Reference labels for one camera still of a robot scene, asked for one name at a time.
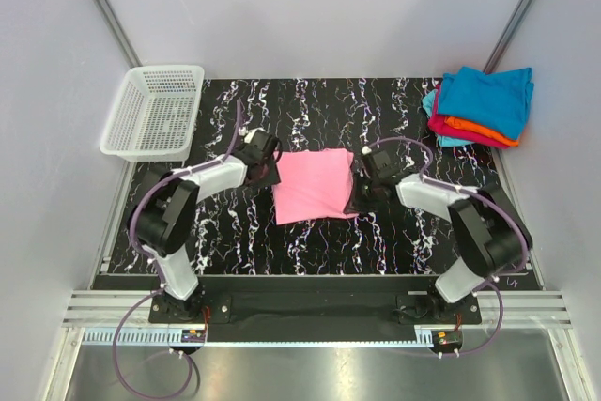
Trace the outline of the pink t shirt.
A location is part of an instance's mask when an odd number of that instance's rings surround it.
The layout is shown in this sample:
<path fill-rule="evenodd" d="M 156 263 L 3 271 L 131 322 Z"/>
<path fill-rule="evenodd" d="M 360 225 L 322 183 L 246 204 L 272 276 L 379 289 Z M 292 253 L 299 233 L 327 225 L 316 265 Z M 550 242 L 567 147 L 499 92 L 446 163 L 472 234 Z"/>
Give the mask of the pink t shirt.
<path fill-rule="evenodd" d="M 285 152 L 277 163 L 281 182 L 273 187 L 278 225 L 317 219 L 351 219 L 353 154 L 344 148 Z"/>

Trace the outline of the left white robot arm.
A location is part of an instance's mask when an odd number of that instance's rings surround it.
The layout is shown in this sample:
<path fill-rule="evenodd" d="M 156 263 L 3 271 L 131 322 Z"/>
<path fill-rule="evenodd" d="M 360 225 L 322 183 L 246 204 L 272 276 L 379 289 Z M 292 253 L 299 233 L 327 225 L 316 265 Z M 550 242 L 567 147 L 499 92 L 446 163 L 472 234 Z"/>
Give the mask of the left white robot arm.
<path fill-rule="evenodd" d="M 281 141 L 240 144 L 232 154 L 199 165 L 169 170 L 151 166 L 128 218 L 131 245 L 155 266 L 160 278 L 156 306 L 171 318 L 191 322 L 208 314 L 204 289 L 191 268 L 186 242 L 197 205 L 217 193 L 242 186 L 280 182 Z"/>

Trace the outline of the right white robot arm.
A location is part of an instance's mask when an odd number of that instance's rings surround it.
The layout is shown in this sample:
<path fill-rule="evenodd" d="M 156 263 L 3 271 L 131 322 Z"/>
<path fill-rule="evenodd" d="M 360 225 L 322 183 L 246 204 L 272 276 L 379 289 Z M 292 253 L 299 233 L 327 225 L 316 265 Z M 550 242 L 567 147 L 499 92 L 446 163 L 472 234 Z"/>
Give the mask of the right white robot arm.
<path fill-rule="evenodd" d="M 454 185 L 425 174 L 352 176 L 347 213 L 367 213 L 388 203 L 417 208 L 451 224 L 458 258 L 415 302 L 416 320 L 447 322 L 462 304 L 504 270 L 525 268 L 532 236 L 504 189 Z"/>

